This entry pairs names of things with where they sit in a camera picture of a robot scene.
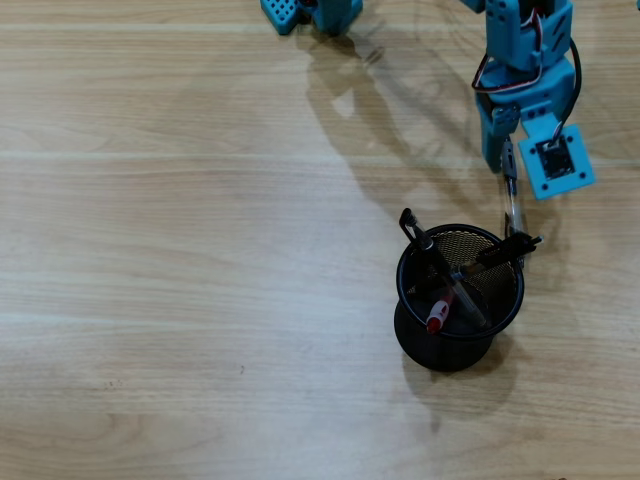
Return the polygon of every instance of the pen holder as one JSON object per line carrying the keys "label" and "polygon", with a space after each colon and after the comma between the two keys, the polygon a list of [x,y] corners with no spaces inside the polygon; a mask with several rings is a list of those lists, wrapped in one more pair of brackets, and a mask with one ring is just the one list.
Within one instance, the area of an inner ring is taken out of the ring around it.
{"label": "pen holder", "polygon": [[[495,235],[470,225],[442,225],[427,232],[452,268],[476,258],[500,242]],[[440,333],[427,333],[433,305],[448,291],[429,259],[413,245],[405,250],[396,276],[400,301],[395,311],[396,337],[415,362],[430,370],[464,370],[489,350],[493,337],[515,318],[524,297],[524,276],[517,262],[500,265],[462,281],[487,320],[478,326],[454,299]]]}

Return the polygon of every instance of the electrical wire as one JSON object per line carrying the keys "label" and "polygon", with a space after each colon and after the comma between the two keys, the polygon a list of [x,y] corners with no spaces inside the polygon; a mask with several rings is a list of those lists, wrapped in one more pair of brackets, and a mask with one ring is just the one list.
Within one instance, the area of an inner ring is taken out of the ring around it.
{"label": "electrical wire", "polygon": [[576,42],[573,41],[573,38],[570,42],[571,46],[571,54],[573,55],[573,63],[576,68],[576,84],[573,88],[573,94],[569,99],[569,103],[562,111],[562,116],[560,117],[560,123],[553,132],[553,137],[551,137],[550,143],[556,143],[558,138],[560,138],[560,133],[562,133],[562,129],[564,128],[564,124],[567,122],[571,113],[573,112],[573,108],[576,106],[576,102],[578,101],[578,97],[580,96],[580,90],[582,90],[582,62],[580,61],[580,53],[578,52],[578,47],[576,46]]}
{"label": "electrical wire", "polygon": [[[543,45],[543,40],[544,40],[544,31],[542,29],[542,21],[540,20],[540,11],[537,8],[534,8],[531,12],[531,16],[529,17],[529,19],[524,22],[523,24],[520,25],[520,28],[527,28],[529,26],[533,26],[535,31],[536,31],[536,53],[541,53],[542,52],[542,45]],[[471,83],[471,87],[477,92],[477,93],[502,93],[502,92],[508,92],[511,90],[516,90],[519,88],[524,88],[524,87],[530,87],[532,85],[535,85],[536,83],[538,83],[538,81],[540,81],[540,78],[542,78],[542,59],[540,60],[540,65],[537,68],[536,71],[536,76],[531,79],[531,80],[524,80],[521,82],[515,82],[515,83],[511,83],[511,84],[507,84],[507,85],[500,85],[497,87],[483,87],[482,86],[482,76],[484,74],[484,70],[485,68],[487,68],[487,65],[489,63],[489,55],[485,54],[484,58],[482,59],[482,62],[480,62],[480,66],[478,67],[478,70],[476,72],[476,75],[473,77],[473,82]]]}

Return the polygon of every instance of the wooden surface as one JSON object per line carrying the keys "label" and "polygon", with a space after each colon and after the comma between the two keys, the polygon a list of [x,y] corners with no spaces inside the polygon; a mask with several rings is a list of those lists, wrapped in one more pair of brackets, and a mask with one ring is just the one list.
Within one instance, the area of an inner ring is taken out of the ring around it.
{"label": "wooden surface", "polygon": [[483,17],[3,0],[0,478],[640,478],[640,14],[576,3],[599,183],[524,187],[523,309],[441,375],[394,336],[396,222],[500,233]]}

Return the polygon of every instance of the black wire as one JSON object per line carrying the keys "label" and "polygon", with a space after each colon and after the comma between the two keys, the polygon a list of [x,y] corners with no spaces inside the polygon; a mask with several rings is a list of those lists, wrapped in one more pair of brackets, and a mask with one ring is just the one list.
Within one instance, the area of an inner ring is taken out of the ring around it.
{"label": "black wire", "polygon": [[571,112],[573,112],[573,107],[576,106],[576,102],[578,101],[578,97],[580,96],[580,90],[582,90],[582,63],[580,62],[580,53],[578,53],[578,47],[576,46],[576,42],[571,39],[571,53],[573,54],[573,62],[576,67],[576,85],[573,88],[573,95],[571,95],[571,99],[564,111],[562,112],[562,116],[560,117],[560,121],[564,125],[566,121],[571,116]]}

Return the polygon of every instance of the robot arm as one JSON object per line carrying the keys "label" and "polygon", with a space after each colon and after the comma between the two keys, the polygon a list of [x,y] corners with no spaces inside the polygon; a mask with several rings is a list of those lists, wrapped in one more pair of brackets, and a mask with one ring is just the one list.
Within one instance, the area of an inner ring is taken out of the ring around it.
{"label": "robot arm", "polygon": [[[595,181],[577,126],[565,128],[582,83],[571,40],[569,0],[461,0],[485,11],[487,53],[473,87],[482,121],[482,151],[495,173],[502,147],[520,122],[520,151],[538,199]],[[575,67],[565,58],[571,50]]]}

